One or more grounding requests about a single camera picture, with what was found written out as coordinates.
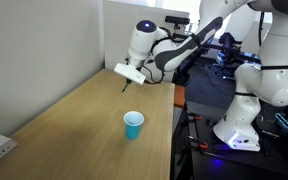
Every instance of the black cable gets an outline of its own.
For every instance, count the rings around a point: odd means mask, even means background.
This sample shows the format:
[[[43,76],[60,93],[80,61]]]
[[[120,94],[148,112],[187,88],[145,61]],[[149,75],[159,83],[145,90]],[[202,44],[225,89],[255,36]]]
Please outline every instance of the black cable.
[[[167,28],[165,27],[160,27],[160,29],[163,29],[166,33],[167,33],[167,37],[169,39],[171,39],[171,41],[175,42],[175,43],[182,43],[184,42],[185,40],[175,40],[173,37],[172,37],[172,34],[171,34],[171,31],[168,30]]]
[[[153,73],[152,73],[152,71],[151,71],[149,68],[147,68],[146,66],[143,66],[143,68],[145,68],[145,69],[150,73],[150,75],[151,75],[151,80],[153,81],[153,83],[152,83],[152,82],[150,82],[150,81],[145,80],[144,82],[145,82],[146,84],[160,84],[160,83],[163,81],[164,76],[165,76],[164,71],[161,71],[161,72],[162,72],[162,77],[161,77],[161,79],[160,79],[159,81],[155,81],[155,80],[153,79]]]
[[[258,26],[258,44],[262,46],[262,30],[263,30],[263,21],[264,21],[265,12],[261,12],[260,24]]]
[[[210,76],[208,75],[208,73],[205,71],[205,69],[204,69],[203,67],[201,67],[201,68],[203,69],[204,73],[206,74],[206,76],[207,76],[207,78],[208,78],[208,81],[210,82],[211,86],[212,86],[214,89],[216,89],[218,92],[220,92],[221,94],[223,94],[223,95],[225,95],[225,96],[234,97],[233,95],[226,94],[225,92],[223,92],[223,91],[219,90],[218,88],[216,88],[216,87],[213,85],[213,83],[212,83],[212,81],[211,81],[211,78],[210,78]]]
[[[186,26],[185,26],[184,24],[182,24],[182,26],[183,26],[183,28],[184,28],[184,31],[185,31],[185,28],[186,28]]]

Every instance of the white wall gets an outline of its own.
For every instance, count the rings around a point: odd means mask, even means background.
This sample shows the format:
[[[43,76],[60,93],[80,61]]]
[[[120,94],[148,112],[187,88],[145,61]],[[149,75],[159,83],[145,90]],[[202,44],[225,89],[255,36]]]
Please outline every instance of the white wall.
[[[0,0],[0,134],[101,69],[101,0]]]

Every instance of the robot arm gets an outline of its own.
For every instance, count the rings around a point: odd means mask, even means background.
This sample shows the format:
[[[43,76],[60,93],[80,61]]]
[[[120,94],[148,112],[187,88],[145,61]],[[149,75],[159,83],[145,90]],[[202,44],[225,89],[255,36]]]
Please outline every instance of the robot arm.
[[[243,64],[237,68],[234,99],[213,131],[232,149],[259,151],[259,137],[251,125],[261,108],[259,99],[273,106],[288,105],[288,0],[202,0],[199,28],[179,46],[154,23],[140,22],[131,39],[128,65],[118,64],[114,70],[143,84],[145,76],[138,70],[149,55],[162,72],[174,70],[214,35],[227,15],[244,4],[257,11],[273,12],[273,23],[259,51],[262,65]]]
[[[139,22],[132,34],[128,49],[128,65],[118,63],[115,72],[136,83],[143,84],[145,76],[138,71],[151,55],[156,67],[162,72],[173,71],[201,44],[211,38],[221,28],[226,16],[250,0],[202,1],[201,20],[198,30],[184,42],[176,46],[168,34],[151,21]]]

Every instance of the table surface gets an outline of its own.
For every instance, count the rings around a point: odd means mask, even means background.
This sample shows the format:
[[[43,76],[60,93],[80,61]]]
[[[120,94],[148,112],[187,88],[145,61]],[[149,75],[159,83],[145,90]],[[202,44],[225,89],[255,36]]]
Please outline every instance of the table surface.
[[[102,70],[14,133],[0,179],[169,179],[174,84],[137,85]],[[144,115],[125,136],[123,116]]]
[[[193,102],[187,102],[187,108],[190,112],[200,115],[221,118],[225,110],[214,108]],[[193,137],[198,137],[196,123],[189,123],[189,133]],[[265,169],[223,160],[213,156],[205,155],[196,148],[191,149],[193,177],[194,179],[231,179],[231,180],[256,180],[256,179],[275,179],[284,180],[288,176],[268,171]]]

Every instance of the blue light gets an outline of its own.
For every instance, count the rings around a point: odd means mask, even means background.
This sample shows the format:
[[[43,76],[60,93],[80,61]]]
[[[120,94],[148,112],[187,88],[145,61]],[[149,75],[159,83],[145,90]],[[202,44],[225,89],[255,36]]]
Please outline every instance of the blue light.
[[[219,159],[213,159],[211,162],[213,167],[221,167],[223,165],[223,161]]]

